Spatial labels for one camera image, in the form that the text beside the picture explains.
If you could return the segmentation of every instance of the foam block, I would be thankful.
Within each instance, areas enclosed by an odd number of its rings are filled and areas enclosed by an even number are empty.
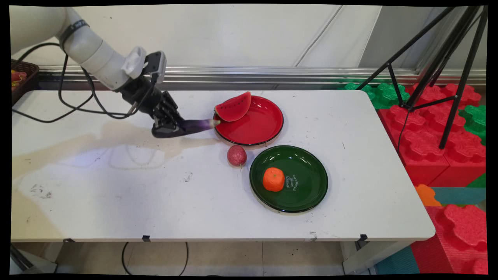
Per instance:
[[[474,205],[426,210],[436,235],[410,246],[420,272],[488,274],[486,213]]]
[[[404,101],[410,98],[410,95],[405,92],[405,87],[398,84],[401,99]],[[375,98],[371,100],[375,109],[389,109],[392,105],[398,105],[399,100],[396,90],[392,84],[382,83],[375,89]]]
[[[486,188],[486,173],[467,185],[467,188]]]
[[[447,84],[446,87],[441,88],[441,92],[447,97],[450,97],[456,95],[457,89],[458,85]],[[467,105],[474,105],[478,107],[480,100],[481,100],[481,95],[475,92],[473,87],[465,85],[462,98],[460,99],[460,103],[458,104],[458,109],[462,110]]]
[[[359,86],[360,84],[354,84],[354,83],[349,83],[347,84],[345,87],[343,88],[339,88],[340,90],[356,90],[356,88]],[[370,85],[366,85],[364,86],[361,91],[365,92],[370,100],[373,100],[375,98],[375,90],[372,89],[372,87]]]
[[[415,186],[415,190],[424,206],[441,206],[441,203],[436,200],[436,192],[432,188],[421,184]]]
[[[479,136],[481,144],[486,146],[486,106],[467,105],[459,112],[459,115],[467,120],[464,125],[465,130]]]
[[[486,199],[485,188],[432,187],[441,204],[476,205]]]
[[[406,92],[410,95],[413,94],[415,89],[417,88],[418,83],[406,89]],[[437,101],[440,99],[446,98],[446,95],[441,92],[441,88],[438,86],[429,87],[426,86],[423,93],[420,95],[415,106],[423,105],[429,102]]]
[[[385,274],[418,274],[417,262],[410,246],[398,251],[396,254],[385,258],[375,265],[377,273]]]
[[[449,168],[439,140],[425,130],[403,132],[399,155],[413,185],[429,185]]]
[[[379,109],[378,116],[384,125],[384,128],[395,147],[398,145],[399,134],[403,128],[406,120],[407,109],[401,108],[398,105],[393,105],[389,109]],[[418,111],[410,112],[408,120],[406,121],[405,130],[418,132],[424,130],[426,120],[420,115]]]
[[[444,158],[449,163],[431,187],[465,187],[486,172],[486,147],[470,132],[450,133]]]
[[[441,139],[446,122],[448,121],[451,103],[452,102],[444,102],[420,109],[420,115],[427,121],[425,124],[427,131],[437,136],[439,139]],[[462,132],[464,130],[465,122],[464,118],[456,114],[450,131],[457,133]]]

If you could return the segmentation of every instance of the red plate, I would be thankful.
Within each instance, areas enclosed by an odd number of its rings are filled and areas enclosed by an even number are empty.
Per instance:
[[[251,96],[249,111],[235,122],[225,122],[215,113],[221,123],[216,132],[225,140],[238,145],[258,145],[275,138],[283,127],[283,114],[272,101]]]

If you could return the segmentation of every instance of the basket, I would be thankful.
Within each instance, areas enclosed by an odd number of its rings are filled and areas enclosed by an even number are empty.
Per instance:
[[[10,68],[11,70],[15,70],[17,72],[25,72],[26,80],[19,84],[17,88],[12,92],[12,106],[28,91],[35,90],[38,87],[38,72],[40,68],[32,63],[28,62],[19,62],[15,67],[14,63],[17,60],[10,60]]]

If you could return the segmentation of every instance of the fruit in basket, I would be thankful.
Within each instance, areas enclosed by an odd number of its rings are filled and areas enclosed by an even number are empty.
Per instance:
[[[26,72],[17,72],[15,70],[10,70],[10,89],[11,91],[14,91],[19,84],[26,80],[27,74]]]

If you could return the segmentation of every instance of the tripod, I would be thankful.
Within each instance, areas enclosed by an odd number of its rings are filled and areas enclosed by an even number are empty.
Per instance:
[[[453,120],[455,119],[455,115],[457,113],[458,105],[462,98],[462,94],[464,91],[465,84],[467,82],[467,78],[469,77],[470,69],[472,67],[472,63],[474,62],[474,58],[476,57],[477,49],[479,47],[479,42],[484,33],[484,28],[486,26],[486,21],[488,20],[488,6],[483,6],[483,11],[481,14],[472,22],[472,19],[476,16],[479,8],[481,6],[469,6],[466,8],[462,17],[459,19],[453,30],[450,32],[448,38],[446,38],[445,42],[437,52],[433,61],[429,65],[427,72],[422,76],[420,82],[411,95],[411,97],[406,101],[406,103],[401,98],[401,93],[398,88],[398,84],[396,82],[396,77],[394,76],[394,71],[392,69],[391,63],[396,60],[401,54],[403,54],[409,47],[411,47],[418,39],[420,39],[427,31],[433,28],[440,20],[442,20],[447,14],[449,14],[455,7],[448,7],[442,13],[440,13],[434,20],[432,20],[426,27],[424,27],[415,37],[413,37],[406,45],[404,45],[399,51],[397,51],[390,59],[388,59],[380,68],[377,69],[368,79],[366,79],[361,85],[359,85],[356,89],[361,90],[364,86],[366,86],[370,81],[372,81],[380,72],[385,70],[386,68],[389,71],[389,74],[392,79],[392,83],[394,89],[396,91],[396,95],[398,97],[399,106],[403,108],[407,108],[406,119],[408,120],[408,114],[413,112],[414,110],[424,108],[431,105],[436,105],[442,102],[453,100],[453,104],[450,109],[450,114],[448,116],[448,120],[446,122],[446,126],[444,128],[443,136],[441,137],[441,141],[439,143],[439,148],[444,149],[446,146],[446,141],[448,140],[448,135],[450,134],[451,126],[453,125]],[[458,47],[460,42],[463,40],[469,29],[472,25],[479,20],[479,24],[476,30],[476,34],[474,35],[474,40],[472,41],[472,45],[469,50],[469,55],[467,56],[467,61],[465,62],[464,70],[462,72],[462,77],[460,78],[460,82],[458,84],[458,89],[456,95],[443,98],[440,100],[436,100],[433,102],[429,102],[420,106],[415,106],[420,95],[423,93],[425,87],[430,84],[432,87],[436,80],[439,78],[439,75],[443,71],[446,63],[450,59],[451,55]]]

